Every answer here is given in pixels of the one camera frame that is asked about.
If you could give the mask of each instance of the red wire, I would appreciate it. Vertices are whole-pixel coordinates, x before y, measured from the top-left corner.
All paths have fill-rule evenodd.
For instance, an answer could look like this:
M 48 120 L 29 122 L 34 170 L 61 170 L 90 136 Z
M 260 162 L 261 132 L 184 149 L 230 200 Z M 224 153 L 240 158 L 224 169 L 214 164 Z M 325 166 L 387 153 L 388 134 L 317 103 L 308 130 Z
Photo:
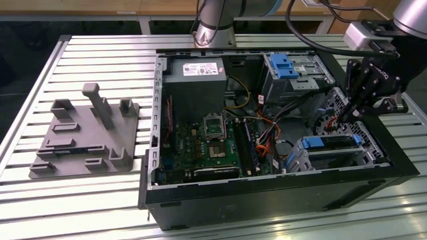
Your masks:
M 170 130 L 172 130 L 170 102 L 169 102 L 169 99 L 166 99 L 166 121 L 168 121 L 168 130 L 166 130 L 166 135 L 165 135 L 162 144 L 165 144 L 168 142 L 168 138 L 169 138 L 169 134 L 170 134 Z
M 333 116 L 332 118 L 331 118 L 331 120 L 327 122 L 327 125 L 325 125 L 325 128 L 328 129 L 329 127 L 332 127 L 332 123 L 333 123 L 333 121 L 337 119 L 339 117 L 337 116 Z

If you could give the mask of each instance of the wooden cabinet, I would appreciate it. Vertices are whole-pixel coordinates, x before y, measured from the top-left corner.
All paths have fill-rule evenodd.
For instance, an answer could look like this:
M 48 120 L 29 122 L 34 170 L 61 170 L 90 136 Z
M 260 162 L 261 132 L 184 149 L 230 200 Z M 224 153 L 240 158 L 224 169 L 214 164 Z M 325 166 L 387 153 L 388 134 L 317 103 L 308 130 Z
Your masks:
M 138 12 L 141 15 L 193 15 L 197 0 L 141 0 Z M 284 15 L 289 0 L 283 0 L 275 15 Z M 323 16 L 331 15 L 325 7 L 307 7 L 301 0 L 296 0 L 292 15 Z
M 113 15 L 134 12 L 141 0 L 0 0 L 1 13 Z

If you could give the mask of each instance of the power supply label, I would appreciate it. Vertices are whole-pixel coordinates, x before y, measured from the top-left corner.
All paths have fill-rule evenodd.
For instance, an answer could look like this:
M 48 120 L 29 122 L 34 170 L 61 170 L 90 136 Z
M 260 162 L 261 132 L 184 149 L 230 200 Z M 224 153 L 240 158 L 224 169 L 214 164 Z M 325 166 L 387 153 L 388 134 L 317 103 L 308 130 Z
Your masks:
M 182 73 L 184 76 L 218 75 L 218 67 L 214 62 L 185 63 Z

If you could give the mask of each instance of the motherboard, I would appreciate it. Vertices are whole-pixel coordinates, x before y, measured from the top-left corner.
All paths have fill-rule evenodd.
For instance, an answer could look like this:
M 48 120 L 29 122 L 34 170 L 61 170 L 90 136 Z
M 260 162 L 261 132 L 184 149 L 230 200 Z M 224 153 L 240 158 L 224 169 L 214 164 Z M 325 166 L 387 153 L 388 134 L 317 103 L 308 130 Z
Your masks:
M 255 121 L 226 121 L 208 115 L 201 122 L 177 124 L 169 143 L 161 147 L 158 184 L 269 174 L 268 163 L 259 162 L 255 152 L 256 137 Z

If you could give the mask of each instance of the floor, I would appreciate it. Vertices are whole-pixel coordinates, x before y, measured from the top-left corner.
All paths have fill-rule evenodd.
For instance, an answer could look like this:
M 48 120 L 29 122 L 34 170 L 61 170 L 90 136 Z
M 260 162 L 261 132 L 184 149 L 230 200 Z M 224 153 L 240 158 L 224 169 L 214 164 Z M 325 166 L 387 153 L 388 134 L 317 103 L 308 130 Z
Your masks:
M 152 22 L 153 34 L 186 34 L 192 22 Z M 283 25 L 272 29 L 272 22 L 236 22 L 234 32 L 287 33 Z M 317 27 L 309 26 L 311 33 Z M 114 22 L 0 22 L 0 140 L 8 132 L 14 116 L 25 101 L 38 73 L 50 55 L 60 35 L 137 35 L 138 23 Z M 412 80 L 407 92 L 420 109 L 427 112 L 427 71 Z

